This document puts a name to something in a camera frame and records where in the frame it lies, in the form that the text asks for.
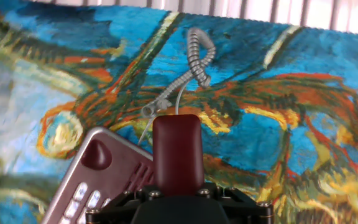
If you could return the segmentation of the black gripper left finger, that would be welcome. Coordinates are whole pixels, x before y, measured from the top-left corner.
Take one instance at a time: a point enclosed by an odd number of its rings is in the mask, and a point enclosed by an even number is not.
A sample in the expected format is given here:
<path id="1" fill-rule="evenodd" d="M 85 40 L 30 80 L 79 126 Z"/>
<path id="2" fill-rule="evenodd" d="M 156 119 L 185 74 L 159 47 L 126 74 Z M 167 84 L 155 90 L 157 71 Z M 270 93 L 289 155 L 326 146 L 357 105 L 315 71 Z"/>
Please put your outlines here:
<path id="1" fill-rule="evenodd" d="M 129 222 L 136 210 L 150 200 L 153 185 L 145 185 L 140 190 L 123 191 L 100 209 L 91 209 L 86 212 L 86 224 L 104 224 Z"/>

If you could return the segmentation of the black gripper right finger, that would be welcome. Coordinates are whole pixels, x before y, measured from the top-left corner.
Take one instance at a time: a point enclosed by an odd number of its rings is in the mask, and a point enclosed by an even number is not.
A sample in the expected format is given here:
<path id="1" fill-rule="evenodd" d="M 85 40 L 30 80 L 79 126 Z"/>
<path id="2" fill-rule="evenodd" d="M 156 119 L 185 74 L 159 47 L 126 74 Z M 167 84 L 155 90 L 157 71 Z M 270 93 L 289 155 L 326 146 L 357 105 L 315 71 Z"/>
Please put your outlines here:
<path id="1" fill-rule="evenodd" d="M 205 183 L 197 196 L 207 198 L 208 215 L 227 218 L 227 223 L 274 224 L 273 205 L 270 202 L 256 202 L 235 187 L 223 188 L 214 183 Z"/>

